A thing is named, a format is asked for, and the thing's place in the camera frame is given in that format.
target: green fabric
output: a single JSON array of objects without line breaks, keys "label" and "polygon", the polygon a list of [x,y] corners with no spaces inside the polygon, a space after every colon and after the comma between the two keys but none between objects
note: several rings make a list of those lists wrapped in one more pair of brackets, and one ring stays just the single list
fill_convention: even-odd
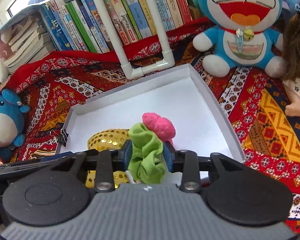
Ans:
[{"label": "green fabric", "polygon": [[160,162],[163,142],[143,123],[135,124],[129,130],[129,137],[132,156],[128,170],[133,178],[146,184],[160,183],[166,171],[164,163]]}]

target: hair clip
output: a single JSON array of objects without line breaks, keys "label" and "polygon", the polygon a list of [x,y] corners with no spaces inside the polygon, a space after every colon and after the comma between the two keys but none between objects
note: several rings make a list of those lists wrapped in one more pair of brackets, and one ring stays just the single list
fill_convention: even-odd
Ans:
[{"label": "hair clip", "polygon": [[296,3],[294,6],[295,11],[300,12],[300,5]]}]

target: white box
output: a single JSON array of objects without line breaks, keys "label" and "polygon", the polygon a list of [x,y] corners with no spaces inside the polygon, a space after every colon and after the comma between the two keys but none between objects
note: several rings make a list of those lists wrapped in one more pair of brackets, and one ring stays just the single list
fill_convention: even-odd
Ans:
[{"label": "white box", "polygon": [[[66,147],[56,154],[88,149],[88,139],[103,130],[129,129],[154,112],[172,121],[176,150],[188,149],[198,156],[219,152],[243,162],[240,143],[213,93],[190,64],[177,66],[122,85],[72,106],[64,128]],[[206,178],[207,172],[201,172]],[[181,182],[181,173],[165,176],[164,182]]]}]

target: plush toy's belly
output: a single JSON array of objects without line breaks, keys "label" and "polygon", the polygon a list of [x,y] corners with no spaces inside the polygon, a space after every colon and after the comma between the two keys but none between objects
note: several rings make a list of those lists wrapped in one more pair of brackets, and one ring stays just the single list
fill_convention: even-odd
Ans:
[{"label": "plush toy's belly", "polygon": [[0,148],[9,146],[17,135],[17,127],[11,117],[0,113]]},{"label": "plush toy's belly", "polygon": [[244,41],[242,51],[238,52],[235,34],[225,32],[223,46],[229,58],[242,65],[253,65],[265,56],[267,41],[263,33],[256,34],[251,41]]}]

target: pink scrunchie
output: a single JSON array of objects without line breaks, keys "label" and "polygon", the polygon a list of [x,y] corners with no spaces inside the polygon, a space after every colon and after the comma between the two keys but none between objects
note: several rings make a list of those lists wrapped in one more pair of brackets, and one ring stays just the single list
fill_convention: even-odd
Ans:
[{"label": "pink scrunchie", "polygon": [[169,141],[173,145],[172,138],[176,136],[176,130],[170,120],[156,113],[145,113],[142,122],[149,130],[155,132],[160,140]]}]

